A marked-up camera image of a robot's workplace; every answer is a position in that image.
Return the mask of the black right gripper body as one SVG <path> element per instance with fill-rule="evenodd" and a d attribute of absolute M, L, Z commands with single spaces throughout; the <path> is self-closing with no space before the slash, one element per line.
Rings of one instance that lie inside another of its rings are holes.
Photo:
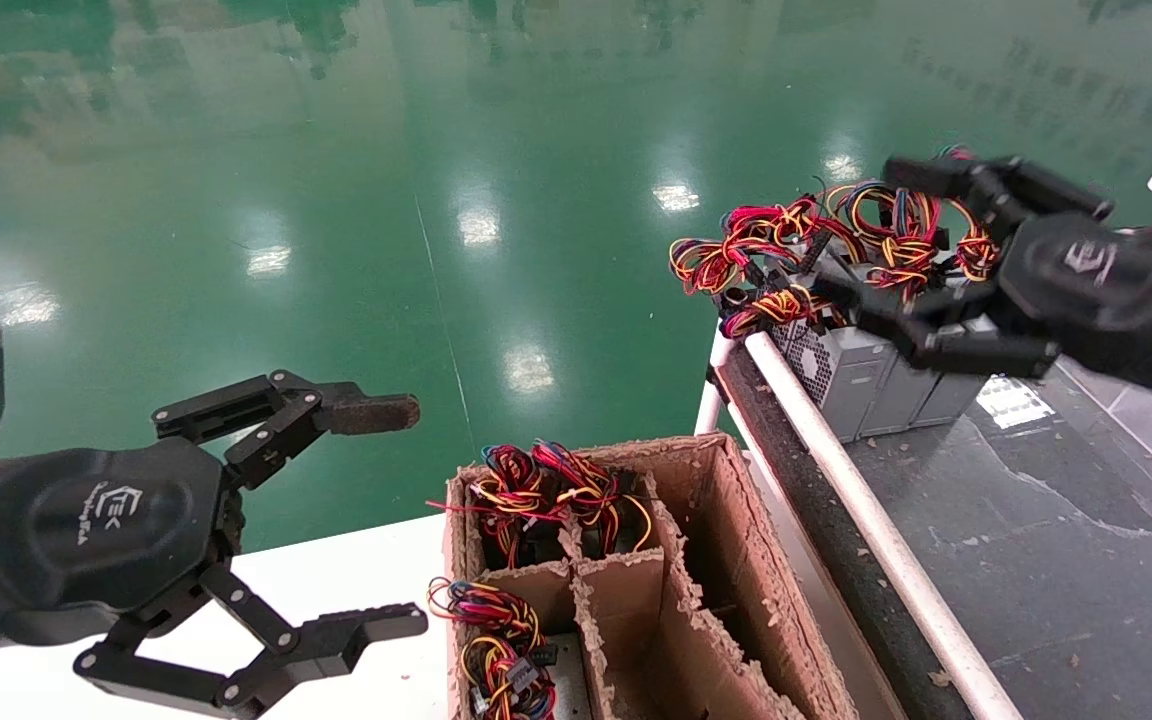
<path fill-rule="evenodd" d="M 998 287 L 1062 348 L 1152 348 L 1152 225 L 1114 232 L 1079 214 L 1029 219 L 1007 242 Z"/>

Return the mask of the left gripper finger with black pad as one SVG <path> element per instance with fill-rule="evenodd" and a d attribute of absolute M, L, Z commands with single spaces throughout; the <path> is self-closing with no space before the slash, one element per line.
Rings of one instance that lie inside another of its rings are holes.
<path fill-rule="evenodd" d="M 262 651 L 229 675 L 147 659 L 138 647 L 206 602 L 219 602 Z M 109 632 L 74 661 L 74 674 L 111 696 L 221 719 L 260 719 L 297 685 L 347 676 L 366 647 L 416 637 L 429 616 L 415 602 L 332 612 L 291 626 L 228 566 L 207 562 L 146 609 L 120 616 Z"/>

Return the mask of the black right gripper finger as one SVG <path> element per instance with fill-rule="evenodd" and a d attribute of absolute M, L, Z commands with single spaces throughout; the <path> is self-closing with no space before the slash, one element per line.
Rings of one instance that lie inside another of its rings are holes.
<path fill-rule="evenodd" d="M 1102 222 L 1114 210 L 1114 200 L 1020 156 L 890 156 L 882 164 L 882 182 L 958 202 L 998 242 L 1034 217 L 1076 214 Z"/>
<path fill-rule="evenodd" d="M 1033 379 L 1061 354 L 1055 338 L 1021 314 L 996 281 L 901 300 L 858 279 L 819 273 L 814 291 L 846 306 L 856 327 L 890 342 L 914 369 Z"/>

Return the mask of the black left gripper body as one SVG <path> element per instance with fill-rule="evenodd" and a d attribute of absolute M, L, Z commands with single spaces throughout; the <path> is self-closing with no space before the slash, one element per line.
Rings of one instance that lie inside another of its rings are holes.
<path fill-rule="evenodd" d="M 227 564 L 223 480 L 184 439 L 0 460 L 0 612 L 146 609 Z"/>

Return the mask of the left gripper finger worn pad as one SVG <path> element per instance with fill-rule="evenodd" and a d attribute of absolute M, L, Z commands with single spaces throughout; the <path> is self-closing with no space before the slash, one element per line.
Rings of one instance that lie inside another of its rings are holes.
<path fill-rule="evenodd" d="M 256 376 L 152 414 L 160 439 L 194 445 L 243 432 L 223 454 L 223 488 L 259 488 L 324 434 L 369 435 L 415 427 L 414 395 L 369 396 L 356 382 L 311 382 L 288 370 Z"/>

